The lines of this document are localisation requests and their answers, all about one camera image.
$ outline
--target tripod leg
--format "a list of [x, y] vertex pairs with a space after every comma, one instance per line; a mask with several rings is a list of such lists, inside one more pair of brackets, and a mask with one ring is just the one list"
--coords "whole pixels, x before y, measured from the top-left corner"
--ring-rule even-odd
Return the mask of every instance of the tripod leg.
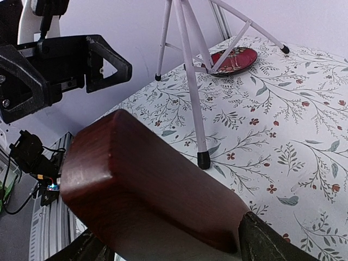
[[193, 27], [192, 32], [195, 35], [196, 41], [198, 43], [198, 48], [202, 55], [205, 66], [209, 70], [214, 66], [214, 63], [213, 63], [212, 57], [210, 56], [207, 43], [204, 39], [203, 33], [200, 29], [200, 25], [198, 24], [195, 13], [192, 10], [189, 0], [183, 0], [182, 6], [184, 9], [185, 17], [188, 20], [188, 24]]
[[[226, 11], [230, 12], [231, 14], [235, 15], [239, 19], [243, 20], [244, 22], [247, 22], [250, 20], [247, 16], [242, 14], [240, 11], [234, 9], [232, 6], [226, 4], [222, 0], [210, 0], [211, 2], [217, 4], [221, 8], [225, 9]], [[255, 30], [259, 31], [261, 34], [266, 36], [270, 41], [272, 41], [275, 45], [277, 45], [283, 53], [289, 53], [290, 50], [287, 46], [279, 42], [276, 38], [274, 38], [270, 33], [268, 33], [265, 29], [263, 29], [261, 26], [256, 24], [255, 22], [252, 21], [251, 27], [253, 27]]]
[[167, 34], [168, 34], [168, 26], [169, 26], [169, 18], [170, 18], [171, 8], [172, 8], [172, 0], [166, 0], [165, 1], [165, 8], [164, 8], [164, 20], [163, 20], [163, 28], [162, 28], [159, 57], [158, 57], [157, 72], [155, 75], [155, 80], [158, 82], [161, 81], [161, 71], [162, 71], [162, 65], [163, 65], [164, 49], [165, 49], [165, 43], [166, 43]]
[[190, 47], [189, 34], [186, 26], [184, 10], [182, 7], [182, 0], [173, 0], [177, 15], [181, 41], [183, 45], [184, 61], [187, 73], [187, 80], [189, 84], [190, 98], [192, 104], [192, 113], [194, 117], [194, 124], [198, 145], [198, 166], [206, 170], [210, 168], [210, 156], [207, 150], [206, 135], [204, 133], [203, 117], [200, 104], [200, 96], [198, 93], [197, 79], [195, 68], [192, 62], [192, 51]]

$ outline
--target black cable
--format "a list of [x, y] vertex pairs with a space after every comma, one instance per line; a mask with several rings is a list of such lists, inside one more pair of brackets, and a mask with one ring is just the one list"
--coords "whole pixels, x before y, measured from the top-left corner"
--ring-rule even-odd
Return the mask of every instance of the black cable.
[[66, 152], [66, 149], [65, 148], [59, 148], [57, 150], [54, 150], [52, 148], [47, 148], [45, 146], [43, 146], [44, 149], [48, 150], [48, 151], [52, 151], [52, 152], [58, 152], [58, 153], [65, 153]]
[[2, 184], [2, 197], [0, 198], [1, 200], [1, 203], [2, 203], [2, 206], [5, 210], [5, 212], [9, 215], [16, 215], [18, 214], [25, 206], [26, 204], [28, 204], [30, 198], [38, 191], [38, 189], [40, 188], [38, 185], [36, 186], [36, 188], [34, 189], [34, 191], [30, 194], [30, 196], [25, 200], [25, 202], [23, 203], [23, 205], [21, 205], [21, 207], [17, 210], [17, 211], [14, 211], [14, 212], [10, 212], [6, 209], [6, 205], [5, 205], [5, 201], [4, 201], [4, 198], [5, 198], [5, 184], [6, 184], [6, 180], [7, 180], [7, 176], [9, 174], [9, 171], [10, 171], [10, 164], [11, 164], [11, 155], [9, 155], [9, 162], [8, 162], [8, 165], [7, 165], [7, 169], [6, 169], [6, 174], [5, 174], [5, 179], [4, 179], [4, 182]]

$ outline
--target glossy wooden surface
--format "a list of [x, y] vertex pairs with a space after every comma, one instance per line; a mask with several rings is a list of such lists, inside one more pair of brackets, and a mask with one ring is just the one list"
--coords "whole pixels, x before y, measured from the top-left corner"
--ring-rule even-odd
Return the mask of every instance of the glossy wooden surface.
[[127, 261], [233, 260], [238, 226], [249, 211], [125, 110], [75, 137], [61, 195]]

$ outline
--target red plate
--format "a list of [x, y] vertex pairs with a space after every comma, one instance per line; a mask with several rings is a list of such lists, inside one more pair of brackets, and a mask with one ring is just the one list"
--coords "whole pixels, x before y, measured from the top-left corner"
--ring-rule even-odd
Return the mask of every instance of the red plate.
[[[214, 53], [212, 59], [214, 64], [220, 59], [225, 50]], [[236, 47], [234, 48], [226, 60], [221, 64], [217, 73], [213, 74], [214, 76], [223, 77], [230, 74], [239, 72], [248, 68], [252, 65], [257, 59], [257, 52], [253, 49], [246, 47]]]

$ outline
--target tripod foot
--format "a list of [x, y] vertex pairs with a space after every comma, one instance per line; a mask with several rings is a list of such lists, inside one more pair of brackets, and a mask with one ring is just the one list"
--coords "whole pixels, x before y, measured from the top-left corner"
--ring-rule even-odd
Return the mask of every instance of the tripod foot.
[[154, 79], [155, 79], [156, 81], [160, 82], [161, 79], [162, 79], [162, 75], [161, 75], [161, 74], [160, 74], [160, 75], [155, 75], [155, 76], [154, 76]]
[[290, 53], [289, 47], [284, 45], [283, 49], [281, 49], [283, 53], [288, 54]]
[[198, 167], [202, 170], [210, 168], [210, 155], [208, 151], [197, 153]]

